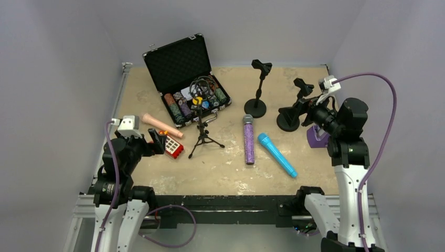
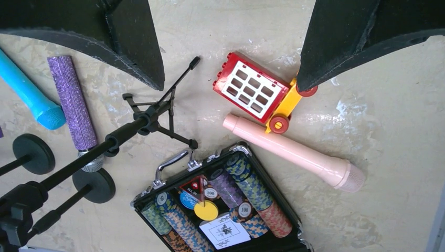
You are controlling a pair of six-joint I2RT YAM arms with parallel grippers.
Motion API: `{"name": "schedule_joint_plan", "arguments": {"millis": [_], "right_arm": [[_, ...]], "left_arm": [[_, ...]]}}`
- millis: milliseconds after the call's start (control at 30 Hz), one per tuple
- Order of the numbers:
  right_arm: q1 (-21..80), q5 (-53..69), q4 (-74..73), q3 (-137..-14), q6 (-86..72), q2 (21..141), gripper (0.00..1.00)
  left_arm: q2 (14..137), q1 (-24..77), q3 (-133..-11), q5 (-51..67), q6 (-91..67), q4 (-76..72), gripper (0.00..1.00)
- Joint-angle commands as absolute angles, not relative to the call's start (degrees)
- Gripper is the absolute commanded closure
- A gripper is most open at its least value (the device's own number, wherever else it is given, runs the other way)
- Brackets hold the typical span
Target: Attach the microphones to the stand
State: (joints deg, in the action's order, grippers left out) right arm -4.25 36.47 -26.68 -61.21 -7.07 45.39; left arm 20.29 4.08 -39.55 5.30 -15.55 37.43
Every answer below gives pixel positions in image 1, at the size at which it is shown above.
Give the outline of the blue toy microphone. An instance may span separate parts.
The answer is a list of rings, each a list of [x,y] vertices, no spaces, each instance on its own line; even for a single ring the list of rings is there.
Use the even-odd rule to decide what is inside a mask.
[[[283,156],[279,149],[274,145],[269,136],[265,133],[258,135],[259,143],[266,148],[266,150],[274,157],[274,159],[280,164],[280,166],[288,173],[292,178],[297,177],[297,172],[290,162]]]

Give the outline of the black round-base mic stand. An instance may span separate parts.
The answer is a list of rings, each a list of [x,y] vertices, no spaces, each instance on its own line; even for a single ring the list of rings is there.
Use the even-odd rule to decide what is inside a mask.
[[[262,95],[262,84],[263,81],[265,80],[266,76],[269,75],[271,68],[272,68],[272,63],[268,62],[268,63],[262,63],[259,59],[254,59],[251,63],[252,67],[254,69],[260,70],[261,74],[260,74],[260,82],[259,82],[259,87],[256,91],[256,97],[253,99],[248,100],[245,105],[244,105],[244,112],[245,114],[250,114],[253,118],[260,118],[263,117],[267,111],[267,106],[266,104],[260,100],[260,97]]]

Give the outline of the purple glitter microphone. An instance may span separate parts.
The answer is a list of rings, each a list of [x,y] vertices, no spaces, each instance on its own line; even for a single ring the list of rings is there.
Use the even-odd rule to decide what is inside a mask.
[[[245,163],[247,165],[253,165],[255,163],[253,117],[250,114],[245,114],[242,121],[245,143]]]

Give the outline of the black tripod shock-mount stand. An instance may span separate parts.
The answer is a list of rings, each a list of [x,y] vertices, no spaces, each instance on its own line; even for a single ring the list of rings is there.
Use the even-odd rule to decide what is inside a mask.
[[[200,76],[197,77],[192,81],[190,84],[190,92],[193,94],[194,97],[202,97],[203,101],[208,101],[208,98],[214,95],[213,89],[210,87],[210,82],[215,83],[212,78],[209,76]],[[197,106],[197,116],[198,116],[198,126],[197,129],[199,130],[199,136],[197,139],[197,142],[195,143],[191,153],[189,154],[188,158],[191,159],[194,151],[196,148],[200,145],[209,144],[209,143],[215,143],[221,148],[225,148],[225,146],[216,140],[210,138],[208,136],[209,131],[206,129],[208,126],[208,122],[203,122],[203,108],[201,106]]]

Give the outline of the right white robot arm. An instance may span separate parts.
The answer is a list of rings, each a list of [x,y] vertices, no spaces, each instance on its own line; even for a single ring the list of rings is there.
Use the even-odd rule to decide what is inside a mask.
[[[346,99],[338,111],[328,101],[302,98],[280,113],[306,114],[303,126],[317,125],[328,135],[327,151],[336,175],[340,217],[332,212],[320,187],[301,186],[296,196],[284,202],[288,212],[309,213],[322,235],[322,251],[383,251],[370,225],[366,175],[370,172],[369,150],[361,137],[368,119],[368,106],[356,98]]]

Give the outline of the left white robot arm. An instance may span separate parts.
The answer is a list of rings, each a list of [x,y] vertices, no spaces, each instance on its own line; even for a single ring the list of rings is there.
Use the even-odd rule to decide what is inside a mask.
[[[154,190],[134,186],[131,177],[143,157],[164,154],[166,136],[149,129],[152,140],[128,138],[118,133],[106,136],[103,165],[92,187],[95,225],[91,251],[130,251],[150,206],[156,204]]]

